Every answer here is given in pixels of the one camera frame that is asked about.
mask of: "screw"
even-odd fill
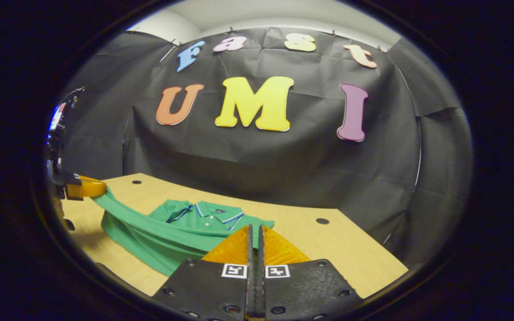
[[[239,308],[237,305],[227,305],[224,310],[227,312],[227,313],[238,313],[239,311],[241,311],[241,308]]]
[[[283,314],[285,313],[286,309],[284,307],[274,307],[271,309],[271,313],[273,314]]]
[[[169,296],[174,296],[175,292],[170,288],[165,288],[164,294],[169,295]]]

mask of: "letter m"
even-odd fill
[[[270,77],[263,83],[257,93],[249,86],[245,77],[233,77],[223,81],[226,87],[222,112],[216,118],[216,125],[234,127],[237,118],[234,116],[235,106],[243,126],[247,127],[261,107],[261,116],[255,121],[259,129],[286,132],[291,124],[287,120],[287,94],[294,84],[288,77]]]

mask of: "yellow letter m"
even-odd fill
[[[286,132],[291,124],[287,120],[287,94],[294,84],[288,77],[270,77],[263,83],[257,93],[249,86],[245,77],[233,77],[223,81],[226,87],[222,112],[216,118],[216,125],[234,127],[237,118],[234,116],[235,106],[243,126],[247,127],[261,107],[261,116],[255,121],[259,129]]]

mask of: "wooden table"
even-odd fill
[[[311,260],[327,259],[334,264],[362,298],[396,280],[408,269],[373,238],[336,209],[314,209],[246,201],[190,189],[136,173],[107,179],[114,196],[139,213],[149,214],[166,199],[199,201],[241,207],[248,215],[275,221],[273,230],[297,246]],[[85,198],[63,201],[65,218],[76,230],[75,241],[95,262],[147,295],[153,295],[167,276],[156,272],[108,237],[100,228],[104,209]],[[330,223],[319,224],[317,218]]]

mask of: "white wall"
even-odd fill
[[[196,39],[201,32],[191,21],[169,10],[155,12],[127,30],[157,35],[167,41],[176,39],[176,44]]]
[[[336,0],[185,0],[164,8],[128,30],[175,43],[234,29],[300,27],[355,39],[387,51],[400,35]]]

